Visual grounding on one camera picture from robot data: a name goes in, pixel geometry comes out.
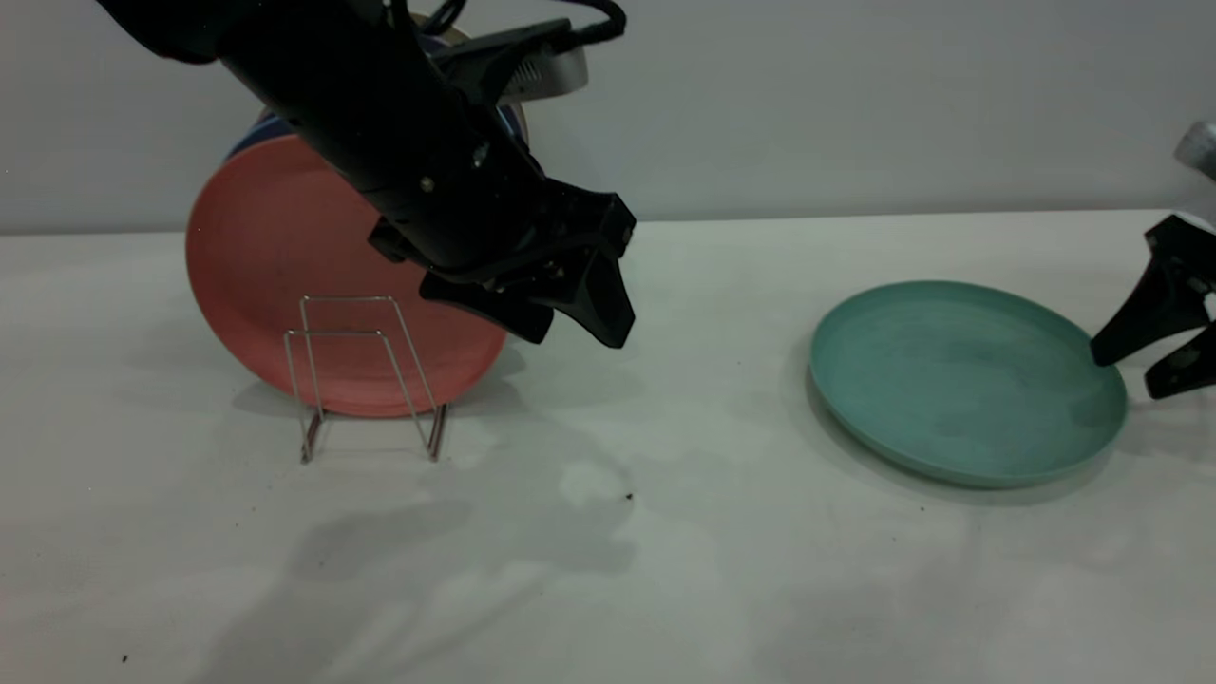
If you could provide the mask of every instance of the teal plate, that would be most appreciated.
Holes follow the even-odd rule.
[[[905,282],[862,292],[815,331],[811,372],[865,444],[929,477],[1023,487],[1103,454],[1127,388],[1090,336],[1007,292]]]

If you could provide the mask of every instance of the black cable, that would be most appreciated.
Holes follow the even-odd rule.
[[[591,24],[574,32],[576,45],[603,43],[606,40],[620,38],[625,33],[625,10],[621,10],[620,5],[613,2],[613,0],[558,0],[558,2],[582,5],[585,7],[599,10],[601,12],[608,15],[607,21]]]
[[[625,10],[620,9],[620,5],[613,0],[557,0],[558,2],[568,2],[570,5],[582,5],[585,7],[591,7],[593,10],[599,10],[604,15],[608,15],[608,19],[599,23],[595,23],[579,30],[574,32],[574,45],[593,45],[596,43],[604,43],[606,40],[612,40],[619,38],[625,33]],[[422,22],[420,32],[424,35],[441,35],[447,32],[460,18],[461,12],[465,11],[465,5],[468,0],[445,0],[443,5],[439,6],[428,18]],[[401,21],[409,21],[409,17],[398,16],[398,4],[393,4],[393,24],[401,26]]]
[[[423,35],[443,35],[456,23],[460,13],[465,11],[466,2],[467,0],[446,0],[422,22],[420,30]]]

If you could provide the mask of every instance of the plate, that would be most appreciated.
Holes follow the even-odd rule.
[[[933,478],[1021,487],[1097,458],[1127,416],[1090,336],[1021,297],[905,282],[832,310],[811,342],[828,408],[865,444]]]
[[[473,314],[418,297],[424,270],[393,264],[367,243],[379,214],[295,135],[249,147],[203,189],[190,217],[186,267],[207,323],[254,375],[292,392],[283,332],[299,329],[304,295],[389,295],[406,324],[439,404],[467,392],[494,364],[506,331]],[[422,382],[400,324],[387,303],[310,304],[313,330],[382,330],[411,397],[426,407]],[[407,415],[396,375],[375,337],[313,341],[328,410]],[[303,341],[293,348],[300,394],[316,403]]]

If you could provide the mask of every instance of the gray wall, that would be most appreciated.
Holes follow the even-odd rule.
[[[1149,207],[1205,187],[1211,0],[623,0],[591,86],[529,106],[558,178],[643,218]],[[435,1],[415,4],[429,9]],[[84,0],[0,13],[0,229],[180,226],[258,111]],[[567,13],[471,0],[482,33]]]

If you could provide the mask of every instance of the pink plate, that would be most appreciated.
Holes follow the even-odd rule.
[[[292,392],[283,332],[299,329],[299,301],[313,296],[390,295],[401,305],[435,402],[467,392],[494,365],[506,331],[473,314],[424,302],[424,270],[393,264],[367,236],[379,214],[299,138],[250,147],[221,167],[198,196],[186,236],[195,298],[220,342],[258,377]],[[309,304],[313,330],[382,330],[418,410],[429,410],[392,304]],[[388,417],[409,414],[383,342],[314,337],[327,410]],[[316,403],[304,341],[293,347],[300,394]]]

